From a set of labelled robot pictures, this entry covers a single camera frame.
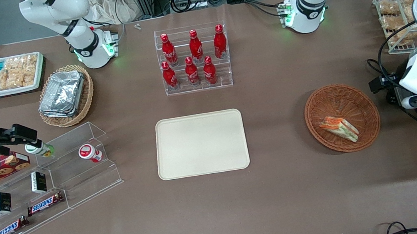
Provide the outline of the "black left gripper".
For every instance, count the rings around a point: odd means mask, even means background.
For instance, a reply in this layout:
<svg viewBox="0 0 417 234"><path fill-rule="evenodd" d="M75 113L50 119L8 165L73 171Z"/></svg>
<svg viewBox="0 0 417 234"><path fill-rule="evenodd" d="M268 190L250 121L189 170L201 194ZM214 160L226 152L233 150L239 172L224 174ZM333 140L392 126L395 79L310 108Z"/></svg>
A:
<svg viewBox="0 0 417 234"><path fill-rule="evenodd" d="M385 75L385 78L382 77L376 77L373 80L369 82L369 86L371 88L372 93L379 93L383 90L394 91L398 89L399 91L406 91L406 89L399 84L399 81L401 80L401 73L394 72L394 73L387 73Z"/></svg>

